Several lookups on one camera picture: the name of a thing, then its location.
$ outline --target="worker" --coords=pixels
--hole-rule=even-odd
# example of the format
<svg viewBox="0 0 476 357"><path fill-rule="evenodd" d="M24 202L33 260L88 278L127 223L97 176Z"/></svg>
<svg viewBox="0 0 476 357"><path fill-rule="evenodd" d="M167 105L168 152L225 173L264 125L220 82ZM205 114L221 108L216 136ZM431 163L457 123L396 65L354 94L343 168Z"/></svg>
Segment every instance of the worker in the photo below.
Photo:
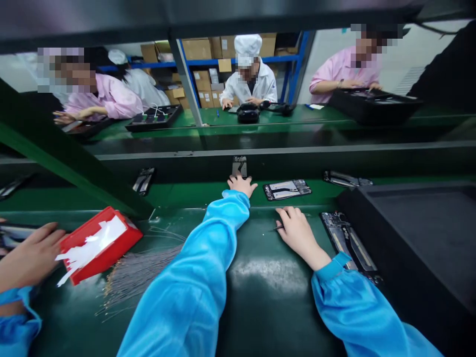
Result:
<svg viewBox="0 0 476 357"><path fill-rule="evenodd" d="M170 105L167 95L155 87L155 79L139 68L132 69L124 52L110 50L108 57L118 67L116 78L139 96L144 111L151 107Z"/></svg>
<svg viewBox="0 0 476 357"><path fill-rule="evenodd" d="M237 250L237 230L249 217L258 186L238 172L230 190L212 202L182 251L149 285L132 317L118 357L215 356L218 323L227 298L226 271ZM350 357L427 356L440 352L414 327L402 323L382 293L366 277L345 270L350 258L334 259L317 244L306 216L278 208L283 241L314 271L317 310L344 342ZM41 327L29 294L54 268L64 231L48 224L0 261L0 356L26 357ZM25 312L32 313L28 320Z"/></svg>
<svg viewBox="0 0 476 357"><path fill-rule="evenodd" d="M228 78L225 90L220 94L223 110L243 103L277 102L276 78L259 56L262 44L260 35L235 37L237 71ZM233 102L234 96L238 97L239 103Z"/></svg>
<svg viewBox="0 0 476 357"><path fill-rule="evenodd" d="M355 46L337 52L314 74L309 85L313 104L327 103L336 89L382 89L379 83L382 47L393 38L405 36L409 29L403 25L367 25L365 29Z"/></svg>
<svg viewBox="0 0 476 357"><path fill-rule="evenodd" d="M72 51L62 56L55 50ZM96 65L84 56L84 49L43 49L43 56L54 56L57 78L72 88L64 112L53 112L55 123L70 124L75 120L97 121L129 119L143 112L140 98L117 78L96 72Z"/></svg>

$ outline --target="red box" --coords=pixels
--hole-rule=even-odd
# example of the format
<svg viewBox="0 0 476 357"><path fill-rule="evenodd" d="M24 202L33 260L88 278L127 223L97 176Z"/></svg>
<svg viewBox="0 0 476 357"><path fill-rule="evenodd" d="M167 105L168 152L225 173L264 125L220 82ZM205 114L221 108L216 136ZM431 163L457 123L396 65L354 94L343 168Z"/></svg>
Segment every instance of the red box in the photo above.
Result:
<svg viewBox="0 0 476 357"><path fill-rule="evenodd" d="M73 275L71 275L70 279L74 286L78 285L84 279L108 270L116 264L116 262L139 241L139 239L143 237L142 232L137 229L128 218L124 217L114 208L108 207L102 212L99 212L96 216L91 218L63 240L61 242L61 253L64 254L73 247L86 244L86 238L96 234L101 229L99 222L110 221L114 216L118 216L121 222L125 224L126 231L103 249L98 256L89 262L89 264L79 268L73 273ZM63 262L67 271L69 271L67 259Z"/></svg>

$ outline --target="black plastic tray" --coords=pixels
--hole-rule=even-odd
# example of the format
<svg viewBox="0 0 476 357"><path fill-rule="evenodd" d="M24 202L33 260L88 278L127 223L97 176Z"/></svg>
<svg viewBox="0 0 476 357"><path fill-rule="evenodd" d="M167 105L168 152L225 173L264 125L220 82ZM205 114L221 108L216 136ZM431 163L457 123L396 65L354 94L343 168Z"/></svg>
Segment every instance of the black plastic tray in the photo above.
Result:
<svg viewBox="0 0 476 357"><path fill-rule="evenodd" d="M389 99L369 100L356 96L368 88L338 89L328 106L334 107L362 125L400 125L405 123L423 104L421 100L373 90L377 95L391 95Z"/></svg>
<svg viewBox="0 0 476 357"><path fill-rule="evenodd" d="M167 129L172 126L172 124L177 120L179 115L183 112L183 107L179 104L174 106L159 107L159 110L169 113L168 118L164 119L164 116L161 115L160 112L158 112L158 121L146 123L142 120L142 114L138 114L134 118L132 118L132 122L129 125L126 125L125 128L131 132ZM148 110L146 110L145 114L147 114L148 116L153 116L155 112L155 108L149 108Z"/></svg>
<svg viewBox="0 0 476 357"><path fill-rule="evenodd" d="M445 356L465 356L476 326L476 184L362 186L337 200L402 320Z"/></svg>
<svg viewBox="0 0 476 357"><path fill-rule="evenodd" d="M71 135L73 138L79 141L88 140L93 137L101 130L107 128L114 122L114 119L104 118L100 121L85 121L80 126L77 126L74 129L71 129L67 132L68 135Z"/></svg>

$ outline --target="white chef hat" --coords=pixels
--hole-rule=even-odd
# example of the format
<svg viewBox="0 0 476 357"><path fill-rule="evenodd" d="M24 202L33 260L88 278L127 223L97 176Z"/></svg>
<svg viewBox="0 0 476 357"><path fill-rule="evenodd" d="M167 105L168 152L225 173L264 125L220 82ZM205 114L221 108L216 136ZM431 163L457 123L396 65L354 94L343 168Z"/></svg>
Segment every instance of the white chef hat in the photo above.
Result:
<svg viewBox="0 0 476 357"><path fill-rule="evenodd" d="M260 35L238 35L235 37L235 51L238 67L250 67L259 56L263 40Z"/></svg>
<svg viewBox="0 0 476 357"><path fill-rule="evenodd" d="M127 56L121 50L110 50L108 57L114 64L124 64L127 63Z"/></svg>

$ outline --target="white lab coat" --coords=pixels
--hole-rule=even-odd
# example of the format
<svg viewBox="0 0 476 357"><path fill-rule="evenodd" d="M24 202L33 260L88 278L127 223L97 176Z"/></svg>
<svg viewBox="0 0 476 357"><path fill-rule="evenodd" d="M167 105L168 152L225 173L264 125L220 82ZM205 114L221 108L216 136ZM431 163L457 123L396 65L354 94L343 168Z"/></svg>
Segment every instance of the white lab coat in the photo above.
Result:
<svg viewBox="0 0 476 357"><path fill-rule="evenodd" d="M155 80L143 70L139 68L128 69L124 78L126 81L123 81L123 83L126 87L139 96L144 111L155 107L152 103L159 107L170 105L167 95L154 87Z"/></svg>
<svg viewBox="0 0 476 357"><path fill-rule="evenodd" d="M265 99L270 102L278 101L278 90L276 89L276 78L271 68L263 63L259 66L258 78L253 88L253 94L250 93L248 84L241 78L238 72L235 72L228 78L225 90L220 94L220 104L223 105L223 98L233 100L233 96L237 96L239 104L246 103L247 99L255 97L257 99Z"/></svg>

